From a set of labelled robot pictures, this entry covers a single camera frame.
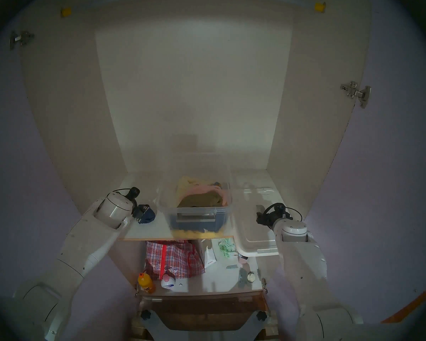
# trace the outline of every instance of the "orange bottle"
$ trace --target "orange bottle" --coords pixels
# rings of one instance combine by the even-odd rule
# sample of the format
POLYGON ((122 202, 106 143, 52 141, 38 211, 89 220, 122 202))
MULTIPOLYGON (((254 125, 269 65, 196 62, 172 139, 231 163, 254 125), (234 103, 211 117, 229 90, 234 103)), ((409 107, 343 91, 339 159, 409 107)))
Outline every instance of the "orange bottle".
POLYGON ((141 272, 139 278, 137 279, 139 285, 146 290, 147 293, 153 293, 156 290, 156 286, 152 281, 152 278, 149 274, 141 272))

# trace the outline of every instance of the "plastic storage box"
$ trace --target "plastic storage box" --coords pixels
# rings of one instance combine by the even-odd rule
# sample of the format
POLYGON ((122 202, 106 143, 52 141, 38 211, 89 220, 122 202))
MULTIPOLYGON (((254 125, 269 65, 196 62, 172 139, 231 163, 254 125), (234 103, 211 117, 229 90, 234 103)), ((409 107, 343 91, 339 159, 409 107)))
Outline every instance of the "plastic storage box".
POLYGON ((208 232, 208 238, 220 237, 221 228, 233 209, 230 190, 232 183, 229 165, 218 153, 181 153, 174 154, 168 160, 168 167, 159 186, 156 204, 164 213, 174 237, 207 238, 201 233, 208 232), (176 198, 180 178, 188 176, 219 182, 226 191, 227 206, 178 208, 176 198))

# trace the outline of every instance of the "red plaid bag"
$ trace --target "red plaid bag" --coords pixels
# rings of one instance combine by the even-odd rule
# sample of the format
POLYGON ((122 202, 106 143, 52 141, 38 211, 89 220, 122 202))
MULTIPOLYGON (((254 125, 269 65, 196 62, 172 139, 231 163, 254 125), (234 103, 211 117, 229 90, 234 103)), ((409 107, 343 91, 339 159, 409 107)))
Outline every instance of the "red plaid bag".
POLYGON ((203 274, 205 268, 196 248, 187 240, 148 240, 145 272, 152 280, 161 280, 164 274, 183 279, 203 274))

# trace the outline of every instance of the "white bottle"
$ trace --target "white bottle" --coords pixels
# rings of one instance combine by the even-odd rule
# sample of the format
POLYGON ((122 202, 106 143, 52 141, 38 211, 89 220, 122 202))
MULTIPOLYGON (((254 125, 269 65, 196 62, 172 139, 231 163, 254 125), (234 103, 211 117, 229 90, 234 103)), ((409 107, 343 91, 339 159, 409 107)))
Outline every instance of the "white bottle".
POLYGON ((164 274, 163 278, 161 279, 161 287, 171 290, 174 286, 175 286, 175 279, 173 277, 170 277, 167 274, 164 274))

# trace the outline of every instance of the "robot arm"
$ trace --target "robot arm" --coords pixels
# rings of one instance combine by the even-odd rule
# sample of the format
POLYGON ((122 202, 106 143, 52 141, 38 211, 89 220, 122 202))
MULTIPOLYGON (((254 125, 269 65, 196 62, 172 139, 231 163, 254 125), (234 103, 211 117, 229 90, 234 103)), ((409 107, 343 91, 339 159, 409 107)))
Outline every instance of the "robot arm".
POLYGON ((51 268, 37 279, 23 283, 14 293, 15 326, 27 339, 57 340, 66 326, 71 301, 85 276, 107 254, 132 219, 134 198, 111 192, 91 205, 66 235, 51 268))
POLYGON ((257 223, 273 230, 284 274, 295 291, 300 308, 297 340, 335 339, 363 324, 354 309, 331 293, 325 257, 302 221, 293 220, 285 205, 276 203, 258 213, 257 223))

